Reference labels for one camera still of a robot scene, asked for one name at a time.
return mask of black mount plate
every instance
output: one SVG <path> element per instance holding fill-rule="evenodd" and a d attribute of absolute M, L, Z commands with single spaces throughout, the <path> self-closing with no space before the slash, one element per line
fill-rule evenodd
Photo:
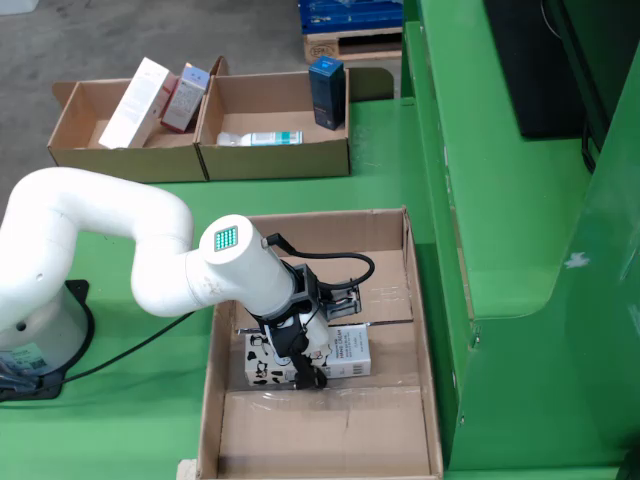
<path fill-rule="evenodd" d="M 71 360 L 65 363 L 62 367 L 60 367 L 54 372 L 48 373 L 47 375 L 43 375 L 38 378 L 40 387 L 47 387 L 49 385 L 52 385 L 51 388 L 39 390 L 37 393 L 34 393 L 33 395 L 29 395 L 25 393 L 17 393 L 14 390 L 0 389 L 0 402 L 9 401 L 9 400 L 15 400 L 15 401 L 50 400 L 53 398 L 57 398 L 58 395 L 60 395 L 60 392 L 62 391 L 62 385 L 60 385 L 59 383 L 62 380 L 64 380 L 64 377 L 67 374 L 67 371 L 71 367 L 73 367 L 78 362 L 78 360 L 80 360 L 80 358 L 85 354 L 85 352 L 89 348 L 89 345 L 91 344 L 91 340 L 93 340 L 93 334 L 96 329 L 96 324 L 93 319 L 93 314 L 91 313 L 91 310 L 89 310 L 89 307 L 87 306 L 87 303 L 86 303 L 87 295 L 89 294 L 89 282 L 87 282 L 86 280 L 67 280 L 65 282 L 65 285 L 69 289 L 69 291 L 73 294 L 73 296 L 76 298 L 76 300 L 80 302 L 80 305 L 82 305 L 82 308 L 87 314 L 87 322 L 88 322 L 87 336 L 84 339 L 82 347 L 80 347 L 80 350 L 78 350 L 78 352 L 73 356 L 73 358 L 71 358 Z"/>

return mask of open cardboard box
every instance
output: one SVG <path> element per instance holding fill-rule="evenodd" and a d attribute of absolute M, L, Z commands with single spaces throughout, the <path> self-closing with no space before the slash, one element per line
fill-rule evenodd
<path fill-rule="evenodd" d="M 364 252 L 376 264 L 360 286 L 372 373 L 322 391 L 249 387 L 244 339 L 255 328 L 235 302 L 215 309 L 197 478 L 441 478 L 442 453 L 411 224 L 404 209 L 254 217 L 300 251 Z M 298 258 L 283 258 L 299 264 Z M 306 260 L 337 282 L 364 273 L 352 259 Z"/>
<path fill-rule="evenodd" d="M 349 71 L 346 119 L 336 130 L 316 125 L 308 72 L 216 76 L 198 120 L 197 142 L 209 178 L 334 177 L 349 175 Z M 237 135 L 301 130 L 302 145 L 229 147 Z"/>
<path fill-rule="evenodd" d="M 226 71 L 226 61 L 219 57 L 211 74 Z M 158 120 L 143 148 L 109 150 L 98 143 L 130 81 L 54 84 L 54 95 L 63 107 L 48 145 L 56 163 L 146 183 L 207 180 L 195 146 L 196 122 L 180 134 Z"/>

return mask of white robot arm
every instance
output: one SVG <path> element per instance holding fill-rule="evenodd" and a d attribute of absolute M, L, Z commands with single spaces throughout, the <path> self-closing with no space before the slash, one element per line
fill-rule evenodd
<path fill-rule="evenodd" d="M 307 277 L 313 274 L 296 273 L 283 264 L 245 217 L 216 220 L 202 235 L 199 248 L 191 250 L 193 219 L 176 196 L 84 170 L 44 169 L 16 185 L 0 228 L 0 352 L 36 345 L 43 361 L 37 368 L 21 365 L 16 372 L 17 365 L 3 364 L 0 353 L 5 370 L 43 375 L 61 367 L 80 348 L 86 322 L 64 286 L 80 231 L 135 240 L 131 287 L 137 303 L 153 315 L 176 316 L 237 300 L 267 334 L 298 315 L 312 348 L 327 342 L 330 318 L 360 308 L 357 287 L 350 287 L 336 293 L 348 297 L 353 308 L 327 311 L 320 297 L 333 293 L 326 288 L 322 293 L 315 283 L 315 291 L 309 292 Z M 368 275 L 373 271 L 370 260 L 369 264 Z M 311 313 L 294 305 L 305 289 L 318 307 L 313 314 L 324 320 L 308 327 L 304 319 L 308 321 Z"/>

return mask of dark blue box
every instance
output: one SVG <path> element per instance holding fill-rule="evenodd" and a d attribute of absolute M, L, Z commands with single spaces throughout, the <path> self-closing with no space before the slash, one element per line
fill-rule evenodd
<path fill-rule="evenodd" d="M 320 57 L 309 67 L 313 113 L 316 123 L 335 130 L 344 123 L 344 64 L 331 57 Z"/>
<path fill-rule="evenodd" d="M 402 3 L 392 0 L 298 0 L 302 33 L 402 27 Z"/>

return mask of green display panel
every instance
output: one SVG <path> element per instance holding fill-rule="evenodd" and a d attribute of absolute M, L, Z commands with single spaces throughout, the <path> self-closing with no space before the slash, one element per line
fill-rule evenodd
<path fill-rule="evenodd" d="M 238 244 L 238 227 L 234 226 L 216 232 L 216 252 L 235 247 Z"/>

